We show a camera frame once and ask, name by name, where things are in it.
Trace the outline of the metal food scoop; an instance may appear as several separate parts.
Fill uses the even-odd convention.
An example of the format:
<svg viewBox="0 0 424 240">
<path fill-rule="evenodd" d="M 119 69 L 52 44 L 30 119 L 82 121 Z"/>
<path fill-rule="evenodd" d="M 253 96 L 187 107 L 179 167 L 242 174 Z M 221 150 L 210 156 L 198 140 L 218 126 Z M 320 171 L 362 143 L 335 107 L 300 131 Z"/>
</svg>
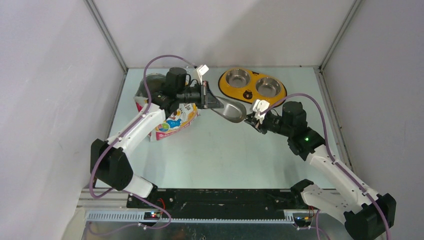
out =
<svg viewBox="0 0 424 240">
<path fill-rule="evenodd" d="M 223 108 L 214 108 L 213 112 L 232 123 L 241 123 L 245 120 L 247 110 L 241 102 L 220 96 L 216 98 L 223 104 Z"/>
</svg>

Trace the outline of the yellow double pet bowl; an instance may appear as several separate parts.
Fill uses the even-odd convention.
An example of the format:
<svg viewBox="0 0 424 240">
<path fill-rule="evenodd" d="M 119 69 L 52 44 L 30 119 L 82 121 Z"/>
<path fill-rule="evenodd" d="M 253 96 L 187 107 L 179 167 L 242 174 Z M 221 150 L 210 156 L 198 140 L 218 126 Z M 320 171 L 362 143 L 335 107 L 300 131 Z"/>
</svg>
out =
<svg viewBox="0 0 424 240">
<path fill-rule="evenodd" d="M 286 87 L 277 78 L 242 67 L 225 71 L 218 88 L 224 96 L 248 104 L 266 100 L 272 105 L 287 96 Z"/>
</svg>

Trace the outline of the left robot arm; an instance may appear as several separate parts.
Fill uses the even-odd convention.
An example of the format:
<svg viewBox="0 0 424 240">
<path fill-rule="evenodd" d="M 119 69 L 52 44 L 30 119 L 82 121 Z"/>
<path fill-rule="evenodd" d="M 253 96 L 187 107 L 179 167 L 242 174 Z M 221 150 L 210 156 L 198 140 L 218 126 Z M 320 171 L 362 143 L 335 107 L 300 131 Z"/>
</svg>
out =
<svg viewBox="0 0 424 240">
<path fill-rule="evenodd" d="M 172 67 L 154 92 L 150 91 L 148 77 L 144 75 L 142 83 L 147 94 L 147 103 L 124 129 L 106 140 L 96 139 L 91 144 L 90 178 L 97 178 L 112 189 L 139 196 L 138 201 L 145 208 L 156 206 L 158 194 L 153 191 L 155 185 L 134 173 L 128 156 L 181 104 L 195 104 L 198 109 L 224 107 L 210 90 L 209 83 L 203 80 L 203 75 L 208 70 L 205 64 L 196 67 L 198 82 L 191 86 L 191 75 L 184 68 Z"/>
</svg>

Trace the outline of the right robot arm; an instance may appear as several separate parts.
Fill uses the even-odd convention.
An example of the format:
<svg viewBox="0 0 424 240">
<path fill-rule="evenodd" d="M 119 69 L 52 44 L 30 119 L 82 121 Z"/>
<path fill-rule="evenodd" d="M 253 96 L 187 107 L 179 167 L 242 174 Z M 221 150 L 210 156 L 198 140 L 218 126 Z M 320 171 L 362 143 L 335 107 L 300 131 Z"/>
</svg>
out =
<svg viewBox="0 0 424 240">
<path fill-rule="evenodd" d="M 293 154 L 322 173 L 337 190 L 332 193 L 311 180 L 301 180 L 291 187 L 290 201 L 295 208 L 311 206 L 324 211 L 342 223 L 354 240 L 374 240 L 394 225 L 396 200 L 372 189 L 327 150 L 325 139 L 308 126 L 300 102 L 285 102 L 281 115 L 266 112 L 269 105 L 266 100 L 255 100 L 245 122 L 262 134 L 287 137 Z"/>
</svg>

